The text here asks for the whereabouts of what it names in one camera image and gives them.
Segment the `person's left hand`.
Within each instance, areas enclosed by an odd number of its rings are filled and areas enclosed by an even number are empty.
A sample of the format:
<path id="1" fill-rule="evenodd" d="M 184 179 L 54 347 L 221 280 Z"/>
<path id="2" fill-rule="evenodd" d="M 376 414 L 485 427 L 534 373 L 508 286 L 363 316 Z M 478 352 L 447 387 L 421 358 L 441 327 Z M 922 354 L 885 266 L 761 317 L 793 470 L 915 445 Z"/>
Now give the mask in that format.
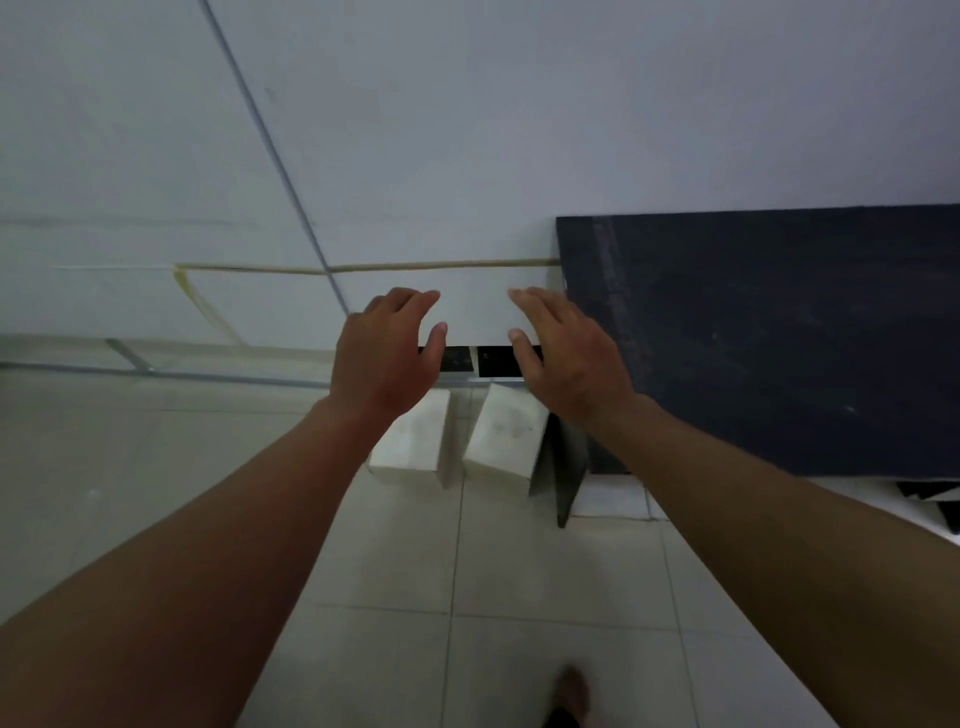
<path id="1" fill-rule="evenodd" d="M 437 290 L 393 288 L 347 317 L 329 398 L 371 432 L 387 431 L 438 382 L 422 375 L 418 348 L 426 346 L 421 326 L 440 297 Z"/>

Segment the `person's right hand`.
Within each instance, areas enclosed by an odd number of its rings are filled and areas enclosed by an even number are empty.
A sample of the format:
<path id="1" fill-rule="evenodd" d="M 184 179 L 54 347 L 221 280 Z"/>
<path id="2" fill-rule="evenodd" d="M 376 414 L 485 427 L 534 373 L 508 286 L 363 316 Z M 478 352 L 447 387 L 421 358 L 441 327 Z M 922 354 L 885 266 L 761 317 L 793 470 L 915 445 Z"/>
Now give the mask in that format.
<path id="1" fill-rule="evenodd" d="M 616 342 L 564 294 L 528 287 L 508 295 L 539 340 L 544 374 L 540 391 L 531 393 L 553 414 L 602 440 L 637 402 Z"/>

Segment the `white wall panel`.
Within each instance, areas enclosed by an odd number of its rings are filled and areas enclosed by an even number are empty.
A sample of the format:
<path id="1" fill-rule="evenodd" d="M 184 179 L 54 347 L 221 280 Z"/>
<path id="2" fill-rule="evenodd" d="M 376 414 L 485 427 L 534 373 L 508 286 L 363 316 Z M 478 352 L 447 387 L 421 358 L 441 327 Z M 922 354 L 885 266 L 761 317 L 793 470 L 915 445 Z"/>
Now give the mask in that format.
<path id="1" fill-rule="evenodd" d="M 524 332 L 538 345 L 532 323 L 508 292 L 533 286 L 558 292 L 564 288 L 557 264 L 350 270 L 335 273 L 334 278 L 352 310 L 363 310 L 371 299 L 394 288 L 437 290 L 440 297 L 422 321 L 419 340 L 426 343 L 430 331 L 446 323 L 446 343 L 451 347 L 507 346 L 512 330 Z"/>

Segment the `person's right forearm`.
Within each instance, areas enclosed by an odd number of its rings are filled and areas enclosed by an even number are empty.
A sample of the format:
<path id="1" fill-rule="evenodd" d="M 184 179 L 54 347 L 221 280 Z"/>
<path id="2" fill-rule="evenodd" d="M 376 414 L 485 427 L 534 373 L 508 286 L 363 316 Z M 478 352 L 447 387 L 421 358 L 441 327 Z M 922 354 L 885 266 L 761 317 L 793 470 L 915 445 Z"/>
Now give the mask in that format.
<path id="1" fill-rule="evenodd" d="M 629 467 L 842 728 L 960 728 L 960 547 L 630 391 L 569 418 Z"/>

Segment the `person's left forearm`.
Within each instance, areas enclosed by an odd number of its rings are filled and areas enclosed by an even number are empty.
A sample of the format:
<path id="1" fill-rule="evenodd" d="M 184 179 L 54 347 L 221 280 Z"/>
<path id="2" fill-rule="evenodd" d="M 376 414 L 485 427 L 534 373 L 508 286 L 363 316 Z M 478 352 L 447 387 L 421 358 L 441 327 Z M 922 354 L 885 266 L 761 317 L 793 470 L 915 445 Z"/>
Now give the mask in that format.
<path id="1" fill-rule="evenodd" d="M 397 398 L 330 393 L 0 625 L 0 728 L 233 728 Z"/>

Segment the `black baseboard tile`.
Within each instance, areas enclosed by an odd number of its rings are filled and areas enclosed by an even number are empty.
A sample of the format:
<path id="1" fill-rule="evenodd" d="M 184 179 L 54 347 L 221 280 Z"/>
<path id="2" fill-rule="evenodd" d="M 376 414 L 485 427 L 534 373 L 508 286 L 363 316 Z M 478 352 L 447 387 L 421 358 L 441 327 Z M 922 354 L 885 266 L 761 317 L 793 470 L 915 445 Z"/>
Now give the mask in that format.
<path id="1" fill-rule="evenodd" d="M 522 379 L 520 364 L 512 346 L 477 346 L 477 374 L 480 379 Z"/>
<path id="2" fill-rule="evenodd" d="M 454 375 L 469 378 L 476 375 L 477 367 L 474 362 L 474 353 L 470 346 L 446 346 L 441 356 L 425 355 L 426 346 L 420 346 L 417 353 L 420 359 L 427 359 L 430 370 L 437 375 Z"/>

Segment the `white rectangular block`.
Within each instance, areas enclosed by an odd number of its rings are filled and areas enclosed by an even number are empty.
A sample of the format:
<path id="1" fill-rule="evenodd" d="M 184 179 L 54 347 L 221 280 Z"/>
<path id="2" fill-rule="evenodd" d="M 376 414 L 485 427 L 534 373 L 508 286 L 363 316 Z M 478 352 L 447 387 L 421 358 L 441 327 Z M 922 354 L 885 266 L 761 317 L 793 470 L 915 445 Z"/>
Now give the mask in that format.
<path id="1" fill-rule="evenodd" d="M 548 418 L 548 409 L 534 394 L 490 384 L 462 456 L 464 473 L 517 499 L 528 498 Z"/>
<path id="2" fill-rule="evenodd" d="M 399 417 L 366 461 L 378 480 L 421 489 L 446 487 L 454 410 L 450 390 L 432 389 Z"/>

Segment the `yellowish tape strip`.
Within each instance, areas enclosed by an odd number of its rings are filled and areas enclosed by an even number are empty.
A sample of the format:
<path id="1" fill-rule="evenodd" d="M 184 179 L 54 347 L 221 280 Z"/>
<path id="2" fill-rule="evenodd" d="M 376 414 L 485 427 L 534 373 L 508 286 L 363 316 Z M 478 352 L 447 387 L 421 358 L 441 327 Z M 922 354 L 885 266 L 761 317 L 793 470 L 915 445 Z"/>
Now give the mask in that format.
<path id="1" fill-rule="evenodd" d="M 386 268 L 553 265 L 557 259 L 336 266 L 334 274 Z M 174 279 L 203 317 L 234 344 L 333 350 L 347 316 L 319 269 L 180 264 Z"/>

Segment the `large dark grey board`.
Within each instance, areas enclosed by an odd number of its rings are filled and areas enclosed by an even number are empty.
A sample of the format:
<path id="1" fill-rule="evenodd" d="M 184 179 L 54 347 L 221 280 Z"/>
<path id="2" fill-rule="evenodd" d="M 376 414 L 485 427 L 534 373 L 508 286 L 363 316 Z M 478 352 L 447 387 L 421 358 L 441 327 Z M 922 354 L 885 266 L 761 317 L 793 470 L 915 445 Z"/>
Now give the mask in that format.
<path id="1" fill-rule="evenodd" d="M 804 477 L 960 480 L 960 203 L 556 219 L 634 389 Z"/>

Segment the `thin metal wall strip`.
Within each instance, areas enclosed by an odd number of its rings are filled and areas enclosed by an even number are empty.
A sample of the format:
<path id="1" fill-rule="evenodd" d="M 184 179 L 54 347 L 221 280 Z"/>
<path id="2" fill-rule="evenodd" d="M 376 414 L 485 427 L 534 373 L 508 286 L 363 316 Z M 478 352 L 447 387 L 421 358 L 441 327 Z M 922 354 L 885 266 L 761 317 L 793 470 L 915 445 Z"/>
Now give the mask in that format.
<path id="1" fill-rule="evenodd" d="M 268 158 L 270 159 L 270 164 L 273 168 L 273 171 L 278 177 L 287 201 L 294 212 L 296 220 L 302 232 L 306 236 L 307 242 L 313 252 L 314 257 L 318 261 L 320 272 L 325 274 L 325 277 L 330 284 L 333 295 L 336 298 L 343 315 L 348 317 L 351 315 L 352 310 L 344 297 L 335 273 L 332 272 L 330 263 L 322 248 L 314 225 L 309 219 L 306 207 L 296 186 L 294 185 L 292 177 L 288 172 L 285 161 L 276 141 L 274 140 L 270 127 L 261 112 L 256 96 L 251 90 L 244 72 L 234 54 L 231 43 L 229 42 L 223 30 L 216 12 L 210 3 L 210 0 L 196 0 L 196 2 L 214 38 L 214 41 L 217 43 L 223 58 L 229 67 L 230 73 L 246 106 L 247 114 L 256 129 L 258 138 Z"/>

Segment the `metal floor rail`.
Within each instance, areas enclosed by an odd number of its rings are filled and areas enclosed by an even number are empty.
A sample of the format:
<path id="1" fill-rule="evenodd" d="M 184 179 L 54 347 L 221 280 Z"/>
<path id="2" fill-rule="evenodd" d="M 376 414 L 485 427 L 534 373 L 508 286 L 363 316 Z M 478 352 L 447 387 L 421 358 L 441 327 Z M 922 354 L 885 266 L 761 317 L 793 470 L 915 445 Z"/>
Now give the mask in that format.
<path id="1" fill-rule="evenodd" d="M 0 336 L 0 368 L 157 381 L 324 389 L 333 360 L 331 350 Z"/>

